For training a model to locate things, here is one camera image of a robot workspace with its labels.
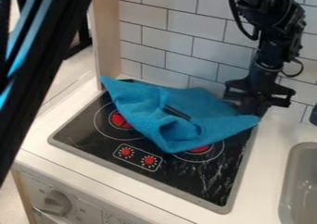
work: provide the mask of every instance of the black cooktop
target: black cooktop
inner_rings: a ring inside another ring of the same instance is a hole
[[[105,92],[49,142],[197,205],[228,213],[243,173],[241,161],[247,162],[251,133],[243,131],[192,151],[166,154],[132,128]]]

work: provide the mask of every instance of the blue towel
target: blue towel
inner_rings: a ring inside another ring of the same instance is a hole
[[[196,149],[258,124],[257,117],[239,115],[204,89],[100,80],[125,119],[166,153]]]

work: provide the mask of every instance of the countertop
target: countertop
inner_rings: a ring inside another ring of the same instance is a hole
[[[233,211],[222,216],[47,143],[52,132],[99,94],[95,81],[89,81],[36,119],[15,166],[37,169],[152,223],[280,224],[288,152],[298,143],[317,142],[316,127],[267,116],[259,125]]]

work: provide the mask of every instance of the cable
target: cable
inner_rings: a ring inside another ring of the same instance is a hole
[[[6,46],[11,0],[0,0],[0,94],[6,88]]]
[[[257,41],[259,39],[259,30],[255,27],[252,35],[247,32],[247,30],[242,25],[241,18],[239,17],[239,13],[236,8],[235,0],[229,0],[229,6],[231,8],[231,11],[233,12],[234,19],[239,30],[244,33],[248,39],[252,41]]]
[[[287,74],[285,73],[283,70],[282,70],[282,73],[287,76],[288,78],[296,78],[297,76],[299,76],[305,69],[305,66],[302,62],[300,62],[298,59],[294,59],[293,60],[294,62],[298,63],[300,65],[300,70],[298,73],[295,73],[295,74]]]

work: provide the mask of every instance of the sink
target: sink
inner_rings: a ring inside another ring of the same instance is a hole
[[[291,149],[279,216],[283,224],[317,223],[317,143],[301,143]]]

